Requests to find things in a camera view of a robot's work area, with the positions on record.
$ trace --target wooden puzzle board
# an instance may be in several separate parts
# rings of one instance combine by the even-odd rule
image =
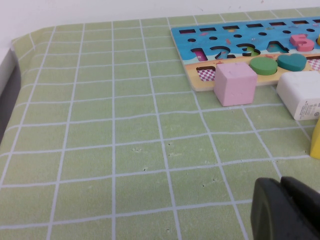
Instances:
[[[315,42],[308,52],[297,51],[292,35],[305,34]],[[172,27],[171,35],[185,73],[195,91],[213,90],[217,64],[246,62],[259,57],[277,60],[279,55],[300,53],[308,61],[303,71],[320,71],[320,16],[243,21]],[[281,67],[273,75],[258,75],[257,85],[276,84]]]

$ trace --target pink wooden cube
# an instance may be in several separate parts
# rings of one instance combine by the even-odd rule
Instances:
[[[245,62],[217,64],[213,91],[222,106],[251,104],[258,75]]]

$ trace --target heart-shaped block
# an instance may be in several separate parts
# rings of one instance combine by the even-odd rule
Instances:
[[[276,61],[280,68],[292,72],[302,71],[305,69],[307,64],[307,58],[298,53],[293,53],[291,55],[280,55]]]

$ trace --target white cube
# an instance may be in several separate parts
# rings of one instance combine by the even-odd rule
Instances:
[[[318,71],[285,72],[276,92],[295,120],[315,120],[320,114],[320,73]]]

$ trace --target green grid mat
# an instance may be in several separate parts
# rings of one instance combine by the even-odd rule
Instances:
[[[0,146],[0,239],[252,239],[254,182],[320,190],[316,121],[275,86],[221,107],[194,92],[170,27],[320,8],[44,28],[13,41],[22,87]]]

